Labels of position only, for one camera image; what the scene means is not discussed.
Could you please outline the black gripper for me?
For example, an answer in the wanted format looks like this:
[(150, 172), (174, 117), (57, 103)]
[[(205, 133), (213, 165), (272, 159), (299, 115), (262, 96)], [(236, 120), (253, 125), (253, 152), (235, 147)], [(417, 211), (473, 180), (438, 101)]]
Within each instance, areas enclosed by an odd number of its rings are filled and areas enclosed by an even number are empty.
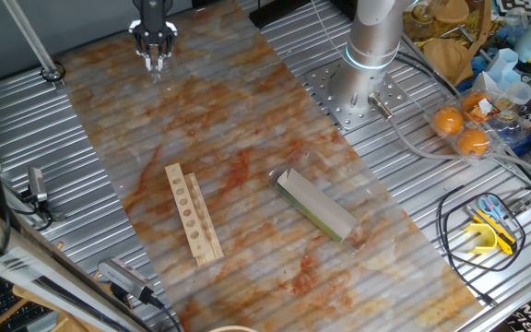
[(128, 32), (133, 36), (136, 53), (144, 59), (147, 71), (152, 69), (150, 47), (156, 49), (156, 70), (161, 71), (172, 56), (177, 28), (167, 20), (173, 6), (172, 0), (133, 0), (140, 19), (131, 22)]

